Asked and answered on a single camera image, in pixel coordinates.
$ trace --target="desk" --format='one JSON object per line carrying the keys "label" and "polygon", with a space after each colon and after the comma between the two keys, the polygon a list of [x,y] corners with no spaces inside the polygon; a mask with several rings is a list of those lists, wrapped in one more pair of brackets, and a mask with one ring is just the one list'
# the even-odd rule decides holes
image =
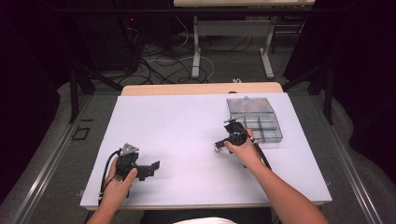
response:
{"label": "desk", "polygon": [[[276,7],[313,5],[315,0],[175,0],[175,7]],[[194,56],[192,61],[192,77],[199,76],[201,49],[200,35],[251,35],[265,36],[264,48],[260,49],[262,64],[268,79],[274,79],[268,51],[271,45],[276,17],[269,21],[198,21],[194,17]]]}
{"label": "desk", "polygon": [[[228,94],[229,91],[245,92]],[[276,83],[130,86],[119,97],[80,205],[97,208],[108,156],[128,142],[140,148],[139,165],[161,161],[155,176],[135,181],[120,209],[271,206],[260,185],[227,150],[227,98],[267,97],[283,140],[262,144],[273,171],[315,204],[332,197],[289,96]]]}

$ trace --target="person's left hand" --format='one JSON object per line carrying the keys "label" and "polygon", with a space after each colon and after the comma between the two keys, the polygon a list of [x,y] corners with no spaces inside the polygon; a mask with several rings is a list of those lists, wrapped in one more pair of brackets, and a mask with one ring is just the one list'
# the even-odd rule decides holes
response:
{"label": "person's left hand", "polygon": [[112,178],[116,174],[117,159],[118,158],[114,159],[111,163],[110,171],[105,180],[105,185],[108,184],[101,203],[102,206],[105,206],[107,209],[112,209],[114,212],[117,211],[126,198],[129,188],[132,186],[137,175],[137,170],[134,168],[123,181],[121,176],[118,175]]}

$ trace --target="plastic container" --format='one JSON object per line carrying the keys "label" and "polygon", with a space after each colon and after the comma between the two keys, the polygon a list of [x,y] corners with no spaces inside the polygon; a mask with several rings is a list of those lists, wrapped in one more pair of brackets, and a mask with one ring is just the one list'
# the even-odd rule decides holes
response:
{"label": "plastic container", "polygon": [[253,131],[259,143],[279,143],[282,132],[274,109],[266,98],[227,99],[231,119]]}

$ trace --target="white shirt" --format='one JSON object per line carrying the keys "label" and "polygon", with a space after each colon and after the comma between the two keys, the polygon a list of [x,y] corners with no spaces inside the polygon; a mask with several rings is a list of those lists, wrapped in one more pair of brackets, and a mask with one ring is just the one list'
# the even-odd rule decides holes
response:
{"label": "white shirt", "polygon": [[176,222],[175,224],[236,224],[233,221],[221,217],[195,218]]}

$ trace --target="white tabletop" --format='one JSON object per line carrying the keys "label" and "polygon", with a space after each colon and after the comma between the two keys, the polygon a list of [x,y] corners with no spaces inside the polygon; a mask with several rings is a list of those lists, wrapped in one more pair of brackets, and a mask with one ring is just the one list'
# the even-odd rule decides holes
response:
{"label": "white tabletop", "polygon": [[260,185],[240,161],[215,142],[227,137],[226,99],[266,97],[283,134],[261,145],[273,171],[311,202],[332,197],[286,93],[120,96],[100,146],[80,205],[97,207],[109,155],[128,142],[140,148],[137,164],[161,161],[155,176],[136,180],[121,209],[270,206]]}
{"label": "white tabletop", "polygon": [[175,0],[175,7],[260,7],[314,5],[315,0]]}

